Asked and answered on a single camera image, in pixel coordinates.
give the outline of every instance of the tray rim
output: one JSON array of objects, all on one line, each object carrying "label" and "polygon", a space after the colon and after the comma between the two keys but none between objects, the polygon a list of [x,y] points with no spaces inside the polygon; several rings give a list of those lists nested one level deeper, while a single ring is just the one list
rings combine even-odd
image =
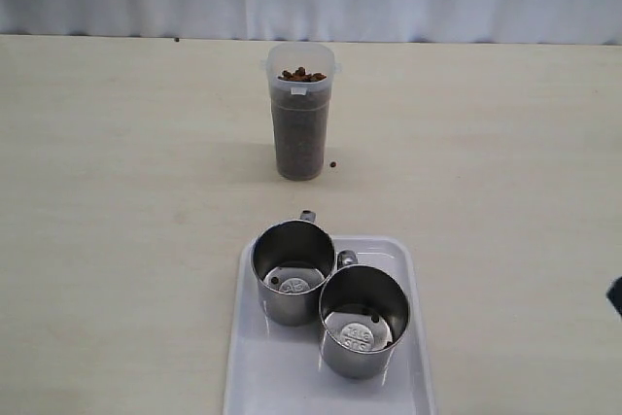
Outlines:
[{"label": "tray rim", "polygon": [[[424,326],[423,314],[421,311],[421,302],[419,299],[419,290],[417,289],[417,280],[415,276],[415,266],[413,264],[412,257],[406,246],[394,237],[386,235],[331,235],[330,238],[334,242],[336,241],[375,241],[391,243],[397,247],[406,259],[406,269],[408,271],[408,284],[410,286],[411,295],[411,319],[416,322],[417,341],[419,343],[421,353],[421,364],[424,371],[424,379],[426,380],[426,394],[430,402],[430,415],[437,415],[436,408],[436,396],[434,393],[434,387],[432,384],[432,367],[430,364],[430,354],[428,353],[428,343],[426,339],[426,330]],[[240,284],[241,275],[244,273],[243,267],[246,258],[251,253],[253,246],[257,238],[251,240],[240,253],[238,261],[238,270],[236,274],[236,290],[235,290],[235,303],[233,308],[233,321],[231,323],[231,330],[229,332],[229,346],[228,355],[226,357],[226,379],[225,379],[225,392],[223,401],[223,415],[230,415],[229,413],[229,399],[232,391],[233,371],[231,370],[231,364],[233,363],[233,337],[238,334],[239,328],[239,314],[242,303],[242,293],[244,288],[237,287]]]}]

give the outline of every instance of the cup handle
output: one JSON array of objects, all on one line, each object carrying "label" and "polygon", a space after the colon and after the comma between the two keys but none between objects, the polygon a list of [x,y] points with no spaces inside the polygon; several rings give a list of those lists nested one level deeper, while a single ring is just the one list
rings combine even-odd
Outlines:
[{"label": "cup handle", "polygon": [[301,221],[306,221],[307,223],[314,224],[315,223],[315,213],[313,211],[309,211],[308,209],[305,209],[300,214],[300,220]]},{"label": "cup handle", "polygon": [[337,255],[337,270],[345,266],[351,266],[353,264],[359,264],[357,254],[352,250],[344,250]]}]

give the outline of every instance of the table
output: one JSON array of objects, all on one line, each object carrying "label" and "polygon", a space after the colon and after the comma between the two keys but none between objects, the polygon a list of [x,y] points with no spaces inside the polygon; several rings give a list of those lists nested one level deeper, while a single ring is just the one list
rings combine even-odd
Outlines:
[{"label": "table", "polygon": [[221,413],[238,256],[313,209],[410,249],[441,414],[619,414],[622,48],[331,44],[293,183],[271,46],[0,37],[2,413]]}]

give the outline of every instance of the white tray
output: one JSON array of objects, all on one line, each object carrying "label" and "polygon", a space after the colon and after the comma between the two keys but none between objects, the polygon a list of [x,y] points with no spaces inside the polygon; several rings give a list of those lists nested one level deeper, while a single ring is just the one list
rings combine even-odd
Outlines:
[{"label": "white tray", "polygon": [[435,415],[430,366],[412,261],[396,240],[333,236],[337,251],[389,273],[411,303],[411,324],[384,374],[354,381],[322,361],[319,327],[287,328],[259,307],[250,265],[253,242],[240,258],[226,376],[224,415]]}]

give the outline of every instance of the metal cup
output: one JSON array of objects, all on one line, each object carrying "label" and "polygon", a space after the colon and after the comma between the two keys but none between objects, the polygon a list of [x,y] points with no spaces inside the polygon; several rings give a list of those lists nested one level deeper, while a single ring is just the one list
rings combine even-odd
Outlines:
[{"label": "metal cup", "polygon": [[382,373],[410,320],[408,298],[389,274],[358,264],[354,252],[338,255],[338,270],[320,294],[320,353],[347,378]]},{"label": "metal cup", "polygon": [[269,228],[255,243],[252,266],[265,314],[285,326],[318,318],[320,291],[335,268],[330,236],[315,224],[315,213]]}]

